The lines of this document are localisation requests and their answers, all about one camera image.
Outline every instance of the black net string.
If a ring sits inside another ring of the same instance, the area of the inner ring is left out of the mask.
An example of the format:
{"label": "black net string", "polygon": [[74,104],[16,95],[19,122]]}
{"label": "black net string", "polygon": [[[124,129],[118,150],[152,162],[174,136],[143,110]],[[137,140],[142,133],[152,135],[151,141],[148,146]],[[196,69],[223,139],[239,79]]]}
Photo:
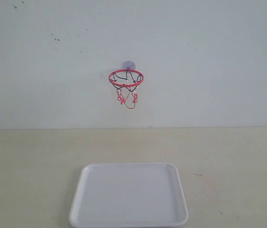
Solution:
{"label": "black net string", "polygon": [[[123,80],[128,80],[128,74],[130,74],[130,76],[131,76],[131,79],[132,79],[132,81],[133,81],[133,83],[135,84],[135,83],[137,83],[137,82],[139,82],[140,80],[142,80],[142,76],[141,76],[141,74],[138,74],[138,77],[137,77],[137,79],[135,80],[134,78],[133,78],[133,75],[132,75],[132,73],[131,73],[131,71],[129,71],[129,70],[127,70],[126,71],[126,77],[120,77],[120,76],[118,76],[115,72],[113,72],[113,81],[114,82],[117,82],[117,79],[115,79],[115,77],[117,77],[117,78],[119,78],[119,79],[123,79]],[[117,87],[116,85],[114,85],[114,84],[112,84],[117,90],[120,90],[120,89],[122,89],[123,87]],[[137,85],[133,88],[133,89],[131,89],[131,87],[125,87],[126,89],[128,89],[128,91],[129,92],[134,92],[135,90],[136,90],[136,88],[137,88]]]}

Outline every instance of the plastic tray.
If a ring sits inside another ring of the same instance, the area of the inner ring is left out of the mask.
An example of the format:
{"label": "plastic tray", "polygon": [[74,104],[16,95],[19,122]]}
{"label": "plastic tray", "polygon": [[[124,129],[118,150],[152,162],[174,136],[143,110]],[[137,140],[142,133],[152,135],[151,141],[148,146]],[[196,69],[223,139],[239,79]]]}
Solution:
{"label": "plastic tray", "polygon": [[69,214],[76,228],[175,227],[187,220],[180,177],[169,163],[86,166]]}

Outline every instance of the table surface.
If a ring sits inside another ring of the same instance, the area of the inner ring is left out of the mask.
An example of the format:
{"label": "table surface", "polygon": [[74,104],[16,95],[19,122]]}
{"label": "table surface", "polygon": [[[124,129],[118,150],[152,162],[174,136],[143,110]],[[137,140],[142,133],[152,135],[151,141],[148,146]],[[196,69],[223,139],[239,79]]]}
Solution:
{"label": "table surface", "polygon": [[81,169],[170,162],[185,228],[267,228],[267,128],[0,131],[0,227],[69,228]]}

